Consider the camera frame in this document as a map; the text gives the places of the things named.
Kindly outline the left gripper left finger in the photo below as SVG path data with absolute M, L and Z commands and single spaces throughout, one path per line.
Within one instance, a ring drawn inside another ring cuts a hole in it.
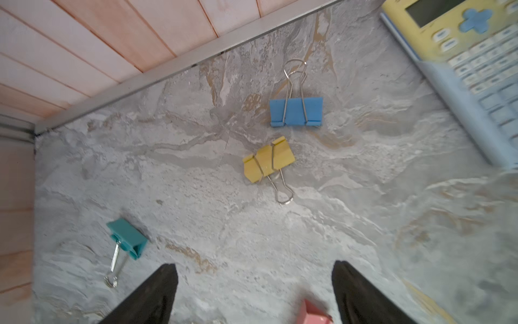
M 100 321 L 100 324 L 168 324 L 177 288 L 176 266 L 173 263 L 165 263 Z

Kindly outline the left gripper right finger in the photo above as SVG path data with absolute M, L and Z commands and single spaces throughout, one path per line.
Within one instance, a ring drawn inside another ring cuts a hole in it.
M 331 279 L 342 323 L 415 324 L 350 263 L 336 261 Z

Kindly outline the pink binder clip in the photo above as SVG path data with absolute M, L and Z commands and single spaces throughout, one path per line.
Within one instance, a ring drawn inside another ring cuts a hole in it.
M 303 299 L 295 320 L 296 324 L 334 324 L 330 315 L 313 305 L 308 299 Z

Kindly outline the yellow binder clip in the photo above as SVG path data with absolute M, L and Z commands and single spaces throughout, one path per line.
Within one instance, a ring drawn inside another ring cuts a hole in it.
M 283 174 L 283 168 L 295 162 L 295 155 L 286 137 L 277 138 L 271 144 L 260 148 L 255 154 L 244 157 L 242 161 L 244 164 L 244 175 L 251 183 L 255 184 L 261 182 L 264 178 L 268 179 L 275 190 L 276 202 L 279 205 L 288 205 L 293 201 L 295 192 L 287 185 Z M 289 192 L 287 200 L 280 200 L 279 189 L 271 178 L 276 172 L 279 173 L 283 186 Z

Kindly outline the blue binder clip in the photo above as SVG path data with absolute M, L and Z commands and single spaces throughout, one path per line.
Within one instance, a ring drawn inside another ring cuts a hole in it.
M 303 59 L 289 59 L 284 63 L 288 89 L 284 99 L 271 99 L 269 102 L 271 127 L 322 125 L 324 99 L 304 94 L 306 70 L 307 62 Z

